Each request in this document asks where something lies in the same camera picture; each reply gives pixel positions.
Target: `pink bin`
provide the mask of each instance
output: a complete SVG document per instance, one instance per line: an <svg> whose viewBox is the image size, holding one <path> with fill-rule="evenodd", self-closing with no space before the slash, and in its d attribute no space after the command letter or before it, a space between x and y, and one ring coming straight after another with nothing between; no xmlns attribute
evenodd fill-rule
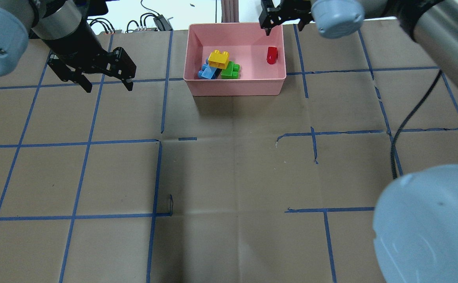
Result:
<svg viewBox="0 0 458 283"><path fill-rule="evenodd" d="M267 63L269 46L278 48ZM213 50L229 52L239 64L239 79L199 79L198 71ZM265 35L258 23L194 24L189 27L184 80L193 96L278 95L287 76L283 27Z"/></svg>

